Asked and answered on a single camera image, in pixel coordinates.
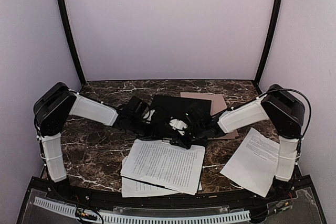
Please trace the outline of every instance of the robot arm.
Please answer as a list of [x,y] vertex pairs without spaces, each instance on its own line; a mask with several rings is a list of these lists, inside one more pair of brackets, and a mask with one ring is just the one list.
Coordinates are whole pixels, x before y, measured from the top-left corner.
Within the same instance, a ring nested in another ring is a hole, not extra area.
[[76,115],[107,126],[144,134],[148,125],[140,120],[147,105],[133,97],[122,111],[71,91],[57,83],[34,105],[35,127],[40,140],[41,158],[54,182],[67,177],[61,150],[61,132],[69,115]]
[[282,89],[279,85],[272,85],[268,94],[217,115],[205,127],[193,129],[192,135],[214,138],[252,123],[271,120],[280,140],[276,179],[289,181],[300,149],[305,106]]

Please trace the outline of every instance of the marble tabletop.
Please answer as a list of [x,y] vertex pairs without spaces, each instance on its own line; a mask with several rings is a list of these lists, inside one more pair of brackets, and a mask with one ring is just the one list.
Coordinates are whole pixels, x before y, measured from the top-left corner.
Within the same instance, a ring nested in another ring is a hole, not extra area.
[[[81,94],[113,106],[126,103],[133,95],[150,103],[155,94],[180,96],[180,92],[221,94],[228,106],[240,105],[258,95],[252,82],[245,80],[91,81],[81,90]],[[251,126],[276,141],[276,131],[269,121],[239,129],[239,137],[234,140],[209,141],[201,175],[202,193],[239,189],[219,171]],[[120,192],[121,162],[132,147],[133,137],[100,123],[70,116],[61,138],[70,183],[85,188]]]

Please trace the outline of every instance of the white wall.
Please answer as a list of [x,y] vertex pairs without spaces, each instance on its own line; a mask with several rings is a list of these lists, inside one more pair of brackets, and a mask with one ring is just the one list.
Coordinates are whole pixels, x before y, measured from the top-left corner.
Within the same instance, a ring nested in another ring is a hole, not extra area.
[[0,223],[15,223],[42,161],[33,105],[56,82],[80,87],[57,0],[0,0]]
[[274,0],[66,0],[88,80],[253,79]]
[[261,88],[272,83],[298,89],[311,101],[300,166],[312,176],[328,223],[335,223],[336,0],[282,0]]

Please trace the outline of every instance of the paper document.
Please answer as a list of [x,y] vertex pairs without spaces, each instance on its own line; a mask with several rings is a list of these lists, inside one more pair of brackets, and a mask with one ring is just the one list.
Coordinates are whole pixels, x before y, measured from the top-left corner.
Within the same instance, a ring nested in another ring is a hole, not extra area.
[[[122,161],[122,165],[125,164],[127,157]],[[202,190],[201,183],[198,187],[198,190]],[[138,182],[129,178],[121,178],[121,195],[123,198],[130,197],[154,197],[154,196],[164,196],[178,194],[180,192],[173,191],[170,189],[165,189],[158,186],[152,186],[142,182]]]
[[189,150],[162,141],[135,140],[121,169],[121,176],[195,195],[205,147],[192,145]]
[[278,152],[278,143],[251,128],[221,174],[245,189],[266,197],[275,176]]
[[[210,115],[214,115],[227,108],[224,98],[221,94],[201,94],[201,93],[181,92],[180,96],[186,97],[186,98],[211,100]],[[227,135],[218,137],[216,139],[233,139],[233,138],[236,138],[237,136],[238,136],[238,132],[237,130],[234,130],[228,133]]]

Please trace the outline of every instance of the black object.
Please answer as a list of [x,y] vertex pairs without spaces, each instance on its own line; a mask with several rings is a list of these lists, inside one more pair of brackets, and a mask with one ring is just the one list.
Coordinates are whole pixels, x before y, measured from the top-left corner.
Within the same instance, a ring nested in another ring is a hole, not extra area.
[[189,149],[193,138],[172,129],[170,120],[178,119],[189,126],[195,125],[198,119],[210,114],[210,109],[210,100],[155,95],[150,106],[150,110],[155,110],[151,118],[153,139],[169,139],[171,144]]
[[97,216],[94,216],[94,215],[89,215],[89,214],[85,214],[85,211],[79,211],[79,209],[77,208],[76,209],[76,212],[75,212],[75,216],[78,217],[81,221],[81,223],[84,223],[85,220],[93,220],[93,221],[96,221],[98,219]]
[[66,8],[66,5],[65,5],[65,0],[57,0],[57,2],[58,2],[59,12],[61,14],[61,19],[62,19],[62,23],[63,23],[64,32],[65,32],[65,35],[67,37],[67,42],[68,42],[68,46],[69,46],[69,49],[70,49],[71,57],[72,57],[72,60],[74,62],[73,64],[75,65],[75,69],[76,69],[79,81],[80,81],[81,85],[83,86],[86,83],[86,80],[85,80],[85,76],[84,76],[84,73],[83,73],[82,66],[80,65],[80,61],[79,61],[79,58],[78,58],[74,38],[72,36],[70,23],[69,23],[69,18],[68,18],[68,14],[67,14],[67,8]]
[[292,185],[293,185],[293,178],[290,181],[285,182],[276,179],[276,177],[274,176],[272,182],[272,189],[274,190],[273,199],[274,200],[283,199],[290,191]]
[[218,119],[220,114],[216,115],[215,117],[206,116],[202,118],[201,123],[191,129],[191,135],[194,139],[201,139],[201,138],[217,138],[221,136],[225,136],[221,128],[218,125]]
[[149,105],[137,97],[130,101],[118,111],[118,117],[113,127],[121,130],[129,130],[139,137],[150,136],[151,126],[142,118],[142,115]]
[[256,76],[254,78],[254,82],[255,82],[256,86],[259,86],[261,77],[262,77],[264,69],[265,69],[265,65],[266,65],[268,55],[269,55],[269,51],[271,49],[275,28],[277,26],[277,20],[278,20],[279,11],[280,11],[280,5],[281,5],[281,0],[274,0],[271,20],[269,22],[269,27],[268,27],[268,32],[267,32],[267,36],[266,36],[266,41],[265,41],[263,53],[261,54],[261,59],[260,59],[260,62],[259,62],[258,70],[257,70]]
[[52,184],[53,188],[60,194],[64,199],[71,200],[74,196],[74,192],[71,190],[70,186],[70,180],[69,177],[66,179],[63,179],[59,182],[54,183],[51,178],[49,173],[47,172],[47,177],[50,183]]
[[[282,89],[274,84],[268,91]],[[263,98],[261,106],[266,111],[278,134],[284,138],[301,138],[304,105],[287,91],[272,92]]]
[[53,136],[62,131],[75,101],[75,94],[59,82],[35,103],[34,123],[41,136]]

